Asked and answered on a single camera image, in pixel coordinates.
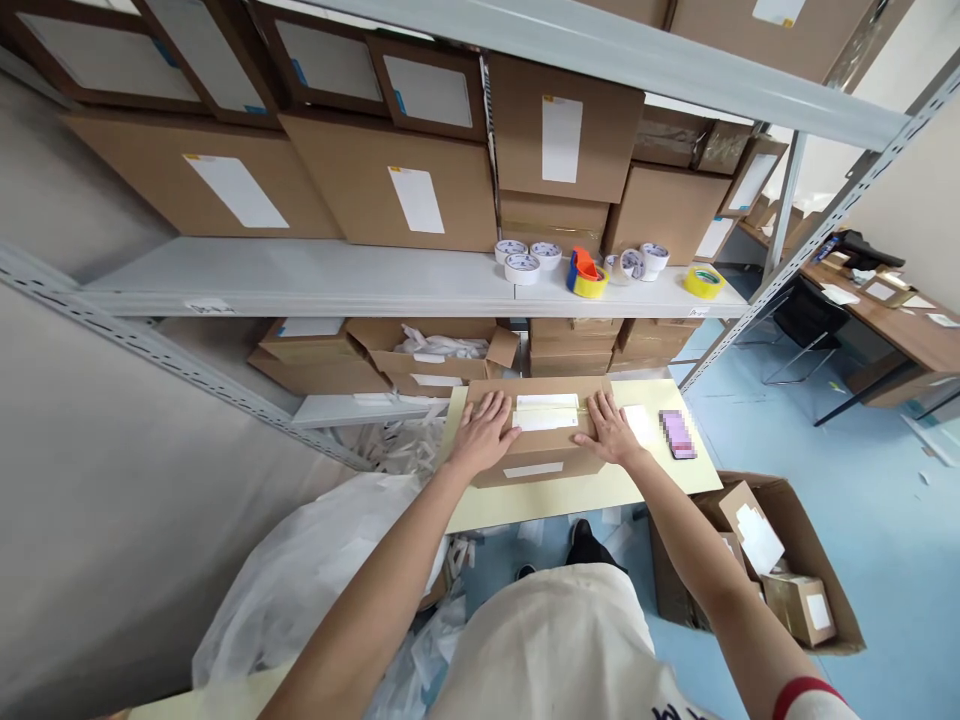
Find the white tape roll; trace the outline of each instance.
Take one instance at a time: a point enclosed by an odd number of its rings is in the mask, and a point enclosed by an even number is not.
[[[535,285],[540,279],[540,261],[525,253],[508,255],[503,273],[514,285]]]
[[[553,270],[563,259],[563,249],[553,243],[534,243],[530,254],[540,261],[540,269],[544,272]]]
[[[644,243],[640,249],[643,250],[643,275],[640,279],[653,282],[670,261],[670,251],[655,243]]]
[[[516,255],[518,253],[525,255],[527,252],[527,246],[516,240],[501,240],[496,244],[496,247],[493,248],[493,254],[496,255],[497,263],[500,265],[506,262],[509,255]]]

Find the blue floor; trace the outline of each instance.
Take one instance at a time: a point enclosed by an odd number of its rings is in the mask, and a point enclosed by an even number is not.
[[[685,354],[700,354],[721,329],[719,321],[705,323]],[[953,717],[960,708],[960,469],[928,457],[895,410],[856,406],[814,428],[849,395],[829,365],[801,385],[760,383],[761,373],[795,352],[788,340],[733,348],[703,375],[685,400],[706,449],[719,469],[779,475],[800,496],[868,646],[852,657],[816,658],[853,708],[864,718]],[[691,367],[673,366],[676,379]],[[630,570],[658,656],[676,668],[693,702],[728,720],[745,718],[715,638],[656,616],[647,521],[632,521],[630,510],[621,514],[633,532],[624,541],[618,531],[614,556]],[[600,511],[586,516],[602,540],[619,520],[608,513],[605,523]],[[524,562],[562,564],[569,527],[567,517],[546,520],[540,545],[519,540],[518,526],[483,538],[475,567],[464,573],[468,612]]]

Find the table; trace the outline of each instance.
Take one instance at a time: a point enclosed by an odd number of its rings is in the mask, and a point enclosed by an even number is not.
[[[611,385],[620,407],[644,406],[652,438],[644,445],[685,493],[689,495],[722,487],[717,470],[707,454],[707,447],[673,380],[623,380],[613,381]],[[441,459],[450,452],[466,396],[467,388],[462,387],[455,388],[450,398],[447,425],[440,445]],[[696,459],[673,459],[660,429],[661,410],[679,410],[683,414],[697,448]],[[643,496],[627,472],[619,465],[608,464],[591,476],[482,489],[471,486],[457,505],[447,532],[463,532],[642,501]]]

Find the white shelf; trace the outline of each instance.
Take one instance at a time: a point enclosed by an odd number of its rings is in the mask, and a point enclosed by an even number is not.
[[[85,286],[80,295],[114,315],[194,316],[188,301],[223,301],[249,317],[740,317],[747,301],[725,288],[715,301],[677,283],[668,268],[655,283],[610,286],[584,300],[563,272],[514,286],[493,255],[350,245],[340,240],[180,237]]]
[[[307,1],[870,150],[908,120],[572,0]]]

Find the office chair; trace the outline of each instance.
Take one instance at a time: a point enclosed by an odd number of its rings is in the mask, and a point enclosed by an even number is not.
[[[809,380],[810,377],[840,349],[836,334],[850,319],[850,313],[840,305],[829,300],[820,288],[804,277],[798,276],[788,293],[772,313],[780,333],[772,341],[743,342],[736,345],[775,345],[784,335],[802,348],[786,365],[775,370],[761,382],[764,385],[794,385]],[[829,352],[817,366],[798,380],[779,380],[773,378],[793,365],[808,352]]]

